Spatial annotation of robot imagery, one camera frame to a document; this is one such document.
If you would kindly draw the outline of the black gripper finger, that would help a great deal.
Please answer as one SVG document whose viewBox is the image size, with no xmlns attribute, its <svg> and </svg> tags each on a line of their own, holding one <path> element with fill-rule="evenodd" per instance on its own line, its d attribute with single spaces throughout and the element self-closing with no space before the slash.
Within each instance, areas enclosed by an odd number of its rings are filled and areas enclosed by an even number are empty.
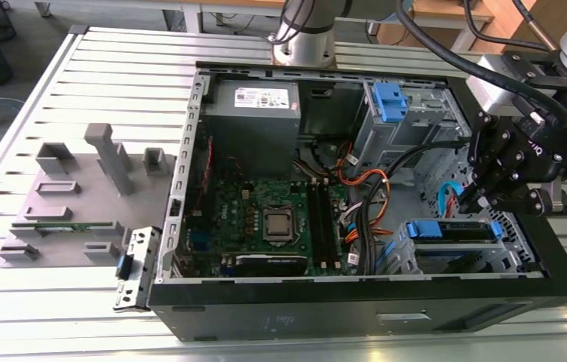
<svg viewBox="0 0 567 362">
<path fill-rule="evenodd" d="M 525 149 L 513 120 L 481 111 L 471 129 L 467 151 L 471 181 L 458 197 L 461 213 L 478 213 L 483 208 L 491 208 L 487 201 L 490 194 L 510 192 L 523 186 L 517 168 L 525 161 Z"/>
<path fill-rule="evenodd" d="M 567 194 L 562 188 L 562 178 L 542 183 L 538 188 L 519 186 L 487 196 L 491 208 L 503 212 L 530 216 L 567 216 Z"/>
</svg>

